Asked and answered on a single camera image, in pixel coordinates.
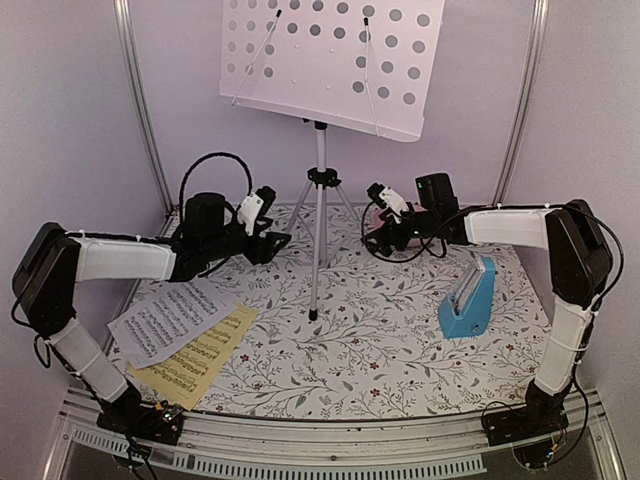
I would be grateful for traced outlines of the white sheet music page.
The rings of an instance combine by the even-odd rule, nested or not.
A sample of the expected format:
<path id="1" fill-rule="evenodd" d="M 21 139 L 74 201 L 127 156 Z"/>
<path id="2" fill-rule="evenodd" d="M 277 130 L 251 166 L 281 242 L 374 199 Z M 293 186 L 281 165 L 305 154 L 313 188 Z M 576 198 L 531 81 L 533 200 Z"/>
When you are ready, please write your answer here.
<path id="1" fill-rule="evenodd" d="M 138 302 L 108 328 L 123 358 L 142 369 L 167 360 L 235 311 L 238 298 L 204 279 L 172 283 Z"/>

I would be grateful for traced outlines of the white perforated music stand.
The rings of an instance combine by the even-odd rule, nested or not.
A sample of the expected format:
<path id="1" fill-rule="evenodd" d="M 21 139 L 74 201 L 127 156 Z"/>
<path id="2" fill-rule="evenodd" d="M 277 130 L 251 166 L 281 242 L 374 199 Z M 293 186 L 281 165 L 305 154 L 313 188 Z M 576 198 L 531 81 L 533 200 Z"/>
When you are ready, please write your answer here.
<path id="1" fill-rule="evenodd" d="M 233 106 L 416 142 L 442 1 L 225 1 L 219 93 Z"/>

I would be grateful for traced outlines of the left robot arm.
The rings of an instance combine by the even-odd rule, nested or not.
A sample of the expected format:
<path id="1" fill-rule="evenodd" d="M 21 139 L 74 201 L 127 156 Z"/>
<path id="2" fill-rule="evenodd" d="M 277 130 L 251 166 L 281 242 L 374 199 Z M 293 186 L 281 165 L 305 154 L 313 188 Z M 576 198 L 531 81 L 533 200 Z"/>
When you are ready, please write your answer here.
<path id="1" fill-rule="evenodd" d="M 13 312 L 19 325 L 35 332 L 96 397 L 110 406 L 111 419 L 128 434 L 148 426 L 141 395 L 107 359 L 83 327 L 74 307 L 80 283 L 101 280 L 190 282 L 227 259 L 270 263 L 290 242 L 274 232 L 267 213 L 275 200 L 269 187 L 250 192 L 232 206 L 218 193 L 198 193 L 179 208 L 169 237 L 141 237 L 64 229 L 47 222 L 38 230 L 12 277 Z"/>

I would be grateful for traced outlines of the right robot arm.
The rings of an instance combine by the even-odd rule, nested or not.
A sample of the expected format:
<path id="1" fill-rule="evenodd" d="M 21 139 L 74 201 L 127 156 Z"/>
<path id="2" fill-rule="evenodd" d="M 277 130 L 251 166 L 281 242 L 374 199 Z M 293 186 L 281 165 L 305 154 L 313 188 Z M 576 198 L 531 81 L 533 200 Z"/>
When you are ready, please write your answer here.
<path id="1" fill-rule="evenodd" d="M 390 262 L 412 240 L 424 252 L 434 240 L 449 246 L 512 246 L 547 256 L 553 297 L 551 330 L 531 380 L 517 427 L 537 436 L 552 424 L 588 349 L 602 303 L 619 279 L 623 253 L 609 245 L 614 233 L 589 203 L 574 199 L 538 205 L 462 206 L 446 173 L 417 178 L 419 204 L 393 188 L 371 184 L 366 195 L 379 210 L 380 226 L 361 233 L 363 246 Z"/>

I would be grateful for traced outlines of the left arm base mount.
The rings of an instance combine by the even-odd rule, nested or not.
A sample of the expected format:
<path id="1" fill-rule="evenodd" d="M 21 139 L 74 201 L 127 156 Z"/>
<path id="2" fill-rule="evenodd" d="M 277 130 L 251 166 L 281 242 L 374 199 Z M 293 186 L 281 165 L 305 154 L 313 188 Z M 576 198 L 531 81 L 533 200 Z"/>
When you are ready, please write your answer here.
<path id="1" fill-rule="evenodd" d="M 136 400 L 108 403 L 102 399 L 99 405 L 97 426 L 102 429 L 164 445 L 178 444 L 184 424 L 180 406 L 167 401 L 151 406 Z"/>

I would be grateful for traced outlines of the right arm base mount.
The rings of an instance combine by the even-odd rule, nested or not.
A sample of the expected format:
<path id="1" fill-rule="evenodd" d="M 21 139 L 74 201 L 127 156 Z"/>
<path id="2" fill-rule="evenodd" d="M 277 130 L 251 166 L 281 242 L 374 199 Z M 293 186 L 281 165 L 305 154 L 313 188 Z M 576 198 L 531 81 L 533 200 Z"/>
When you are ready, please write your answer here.
<path id="1" fill-rule="evenodd" d="M 516 447 L 516 461 L 530 470 L 547 468 L 566 440 L 568 418 L 563 408 L 548 416 L 535 416 L 526 406 L 512 407 L 501 401 L 490 402 L 481 414 L 481 426 L 491 447 L 514 444 L 540 436 L 544 439 Z"/>

